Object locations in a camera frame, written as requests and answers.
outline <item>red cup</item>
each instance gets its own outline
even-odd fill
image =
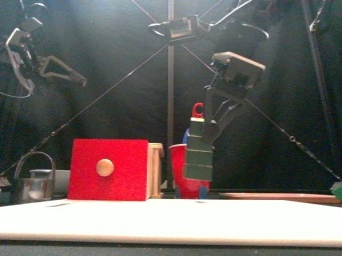
[[[183,175],[187,144],[175,144],[168,149],[171,154],[176,198],[205,199],[209,189],[209,181],[188,179]]]

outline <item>black backdrop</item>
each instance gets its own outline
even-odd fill
[[[16,27],[17,2],[0,1],[1,36],[8,36]],[[197,14],[204,22],[215,22],[227,13],[231,2],[176,0],[175,18]],[[309,1],[312,14],[319,2]],[[40,84],[26,99],[0,96],[0,171],[8,170],[20,156],[69,120],[72,122],[40,147],[54,158],[58,169],[69,168],[74,138],[144,138],[163,143],[167,151],[168,52],[165,42],[148,33],[146,26],[168,19],[168,1],[46,0],[44,3],[52,22],[49,37],[38,53],[58,57],[88,79],[88,85],[78,88],[66,84]],[[335,1],[330,26],[317,33],[331,108],[327,114],[334,121],[334,132],[340,130],[338,31],[342,22],[338,10],[340,3]],[[295,1],[268,32],[269,39],[259,45],[253,56],[267,69],[248,100],[316,157],[336,168],[339,159],[331,153],[335,148],[328,142],[331,131],[326,124],[300,1]],[[175,46],[173,144],[181,142],[192,105],[203,101],[203,87],[212,79],[212,71],[199,60],[209,64],[213,48],[215,44],[203,39]],[[0,72],[1,91],[22,94],[8,66],[2,65]],[[25,167],[41,168],[46,164],[36,158]],[[163,160],[164,179],[167,169],[168,157]],[[9,179],[12,174],[13,168],[5,173]],[[276,126],[249,107],[215,142],[212,187],[327,191],[334,181],[326,170],[288,142]]]

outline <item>metal pole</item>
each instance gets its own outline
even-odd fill
[[[175,18],[175,2],[168,0],[168,20]],[[168,96],[167,96],[167,150],[173,144],[173,46],[168,45]],[[172,168],[171,168],[171,157],[168,155],[168,168],[167,168],[167,189],[172,189],[173,179],[172,179]]]
[[[304,15],[304,24],[307,29],[307,38],[308,38],[311,54],[312,54],[315,76],[316,76],[317,89],[319,89],[319,95],[320,95],[320,103],[323,107],[327,138],[328,138],[330,152],[332,156],[332,164],[335,167],[334,169],[340,170],[342,165],[340,165],[340,158],[339,158],[340,152],[338,147],[336,131],[334,128],[334,121],[332,121],[332,114],[331,114],[331,107],[330,107],[331,105],[328,101],[323,67],[322,67],[320,54],[317,49],[317,41],[316,41],[316,35],[315,35],[316,32],[309,30],[309,23],[312,22],[312,19],[311,19],[307,0],[301,0],[301,9],[303,9],[303,15]]]

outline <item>round knob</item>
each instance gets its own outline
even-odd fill
[[[113,163],[108,159],[101,159],[96,164],[96,172],[101,177],[106,177],[113,172]]]

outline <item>table surface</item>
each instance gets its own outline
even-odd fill
[[[281,200],[54,200],[4,206],[1,240],[342,247],[342,208]]]

